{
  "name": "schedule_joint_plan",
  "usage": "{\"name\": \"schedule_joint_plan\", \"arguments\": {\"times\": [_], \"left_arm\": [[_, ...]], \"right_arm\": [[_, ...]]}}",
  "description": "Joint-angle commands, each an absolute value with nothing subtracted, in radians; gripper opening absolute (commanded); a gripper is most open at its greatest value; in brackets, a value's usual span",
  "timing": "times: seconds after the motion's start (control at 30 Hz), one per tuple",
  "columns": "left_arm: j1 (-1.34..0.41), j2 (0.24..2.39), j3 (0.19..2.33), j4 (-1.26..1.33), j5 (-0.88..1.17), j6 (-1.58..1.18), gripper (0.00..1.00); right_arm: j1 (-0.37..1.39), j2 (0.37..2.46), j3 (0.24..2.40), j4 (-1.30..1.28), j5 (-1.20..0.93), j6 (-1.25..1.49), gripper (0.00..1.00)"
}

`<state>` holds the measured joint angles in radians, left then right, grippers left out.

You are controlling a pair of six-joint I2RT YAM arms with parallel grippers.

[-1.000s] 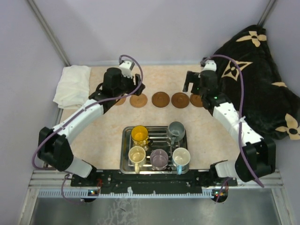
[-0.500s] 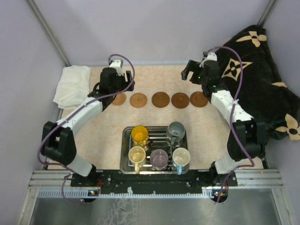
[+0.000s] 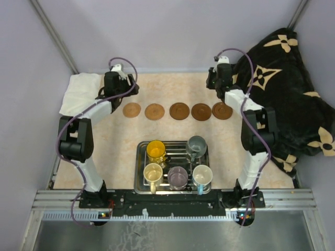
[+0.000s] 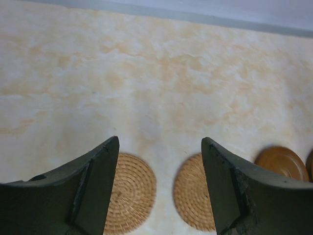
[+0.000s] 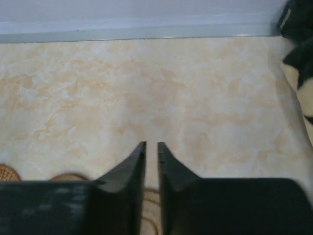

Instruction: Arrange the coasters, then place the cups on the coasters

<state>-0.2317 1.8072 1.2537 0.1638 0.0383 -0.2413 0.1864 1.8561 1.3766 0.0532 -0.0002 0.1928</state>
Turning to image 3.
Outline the woven rattan coaster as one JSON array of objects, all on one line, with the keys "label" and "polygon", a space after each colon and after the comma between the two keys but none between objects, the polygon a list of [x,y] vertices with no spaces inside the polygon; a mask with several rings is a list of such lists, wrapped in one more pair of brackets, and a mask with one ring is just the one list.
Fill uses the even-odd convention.
[{"label": "woven rattan coaster", "polygon": [[160,104],[154,103],[147,106],[144,114],[149,120],[156,121],[160,120],[164,116],[165,110]]},{"label": "woven rattan coaster", "polygon": [[124,106],[122,112],[127,118],[135,118],[141,112],[141,106],[138,103],[130,102]]}]

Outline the dark wooden coaster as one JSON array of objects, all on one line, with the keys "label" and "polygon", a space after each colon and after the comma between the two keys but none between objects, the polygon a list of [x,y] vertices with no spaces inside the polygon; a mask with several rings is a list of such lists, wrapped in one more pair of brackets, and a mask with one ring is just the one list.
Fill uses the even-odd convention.
[{"label": "dark wooden coaster", "polygon": [[197,121],[206,121],[211,117],[211,108],[204,103],[195,104],[191,109],[192,117]]},{"label": "dark wooden coaster", "polygon": [[233,110],[223,102],[218,102],[212,107],[212,114],[220,120],[227,120],[232,116]]},{"label": "dark wooden coaster", "polygon": [[189,116],[189,107],[183,102],[174,103],[170,107],[170,116],[175,120],[184,120]]}]

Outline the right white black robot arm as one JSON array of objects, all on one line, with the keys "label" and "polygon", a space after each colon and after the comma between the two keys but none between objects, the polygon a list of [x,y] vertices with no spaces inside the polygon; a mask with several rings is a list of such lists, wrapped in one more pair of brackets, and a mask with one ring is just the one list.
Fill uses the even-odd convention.
[{"label": "right white black robot arm", "polygon": [[278,127],[275,110],[254,102],[233,84],[232,66],[227,57],[220,57],[216,66],[209,68],[206,87],[214,89],[217,97],[242,118],[241,143],[246,152],[243,170],[238,178],[240,190],[234,193],[234,202],[246,207],[252,201],[252,190],[257,186],[261,167],[271,159]]}]

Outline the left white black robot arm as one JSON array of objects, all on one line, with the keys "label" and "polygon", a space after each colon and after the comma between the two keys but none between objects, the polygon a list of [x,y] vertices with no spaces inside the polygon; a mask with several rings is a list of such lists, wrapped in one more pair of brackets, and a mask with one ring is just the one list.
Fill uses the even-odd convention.
[{"label": "left white black robot arm", "polygon": [[91,194],[90,201],[101,208],[108,204],[109,195],[102,191],[104,181],[93,161],[93,126],[112,114],[124,97],[136,95],[137,77],[122,70],[104,75],[104,87],[98,96],[78,112],[63,112],[59,120],[56,150],[59,157],[75,166],[83,178],[83,190]]}]

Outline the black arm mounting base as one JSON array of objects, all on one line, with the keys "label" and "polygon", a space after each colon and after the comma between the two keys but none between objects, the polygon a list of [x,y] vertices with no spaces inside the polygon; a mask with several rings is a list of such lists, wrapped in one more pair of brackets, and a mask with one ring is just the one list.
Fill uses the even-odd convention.
[{"label": "black arm mounting base", "polygon": [[143,216],[151,218],[210,218],[226,216],[227,209],[241,209],[237,221],[250,225],[256,208],[264,208],[263,193],[259,188],[242,190],[235,186],[232,191],[213,189],[204,195],[192,194],[139,194],[130,189],[107,190],[101,192],[83,192],[80,196],[81,209],[105,209],[99,215],[101,219],[123,216]]}]

